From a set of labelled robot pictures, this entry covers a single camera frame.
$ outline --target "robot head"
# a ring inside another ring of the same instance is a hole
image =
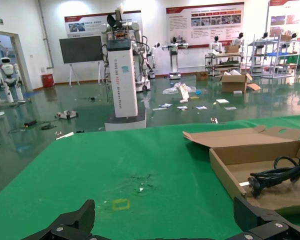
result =
[[[0,58],[0,61],[3,64],[9,64],[11,62],[11,59],[9,57],[3,57],[3,58]]]

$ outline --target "box lid flap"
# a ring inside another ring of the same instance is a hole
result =
[[[254,91],[257,91],[257,90],[260,90],[261,89],[261,87],[259,87],[257,84],[255,84],[255,83],[250,83],[250,84],[248,84],[247,86],[246,86],[247,88],[250,88],[250,89],[252,89],[252,90],[254,90]]]
[[[246,76],[245,75],[223,75],[221,78],[221,82],[223,83],[245,83]]]
[[[300,138],[300,129],[274,126],[266,129],[265,125],[253,128],[240,128],[223,131],[199,133],[183,132],[183,135],[195,143],[209,148],[223,148],[245,145],[286,143]]]
[[[248,83],[251,83],[251,81],[253,80],[252,76],[249,73],[247,73],[245,76],[246,76],[246,81]]]

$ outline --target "wheeled robot base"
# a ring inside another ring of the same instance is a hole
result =
[[[180,79],[181,78],[181,73],[179,71],[178,72],[170,72],[169,73],[169,78],[171,80]]]
[[[73,118],[77,118],[79,117],[79,114],[77,111],[69,111],[69,110],[66,110],[64,112],[57,112],[56,118],[60,118],[60,119],[73,119]]]

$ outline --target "cardboard box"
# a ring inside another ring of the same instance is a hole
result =
[[[242,91],[245,93],[247,90],[247,83],[252,81],[250,74],[246,75],[223,75],[221,78],[222,92],[233,93],[234,91]]]
[[[195,73],[197,81],[207,81],[209,79],[209,73],[207,71],[199,71]]]
[[[226,54],[235,54],[239,52],[239,46],[225,46],[224,52]]]
[[[282,35],[281,36],[281,42],[290,42],[292,39],[291,36]]]
[[[282,215],[300,213],[300,179],[264,188],[257,198],[252,196],[249,187],[240,186],[250,173],[273,169],[274,160],[279,156],[300,158],[300,129],[279,126],[266,129],[260,125],[224,131],[183,132],[183,135],[210,148],[211,167],[232,198],[243,196],[256,207],[275,210]],[[292,167],[293,164],[281,160],[278,166]]]

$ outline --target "green table mat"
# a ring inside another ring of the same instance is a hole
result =
[[[0,193],[0,239],[18,240],[59,214],[96,204],[92,232],[110,239],[212,238],[241,232],[233,201],[190,133],[265,124],[300,128],[300,115],[225,124],[91,132],[57,140]],[[300,225],[300,216],[289,218]]]

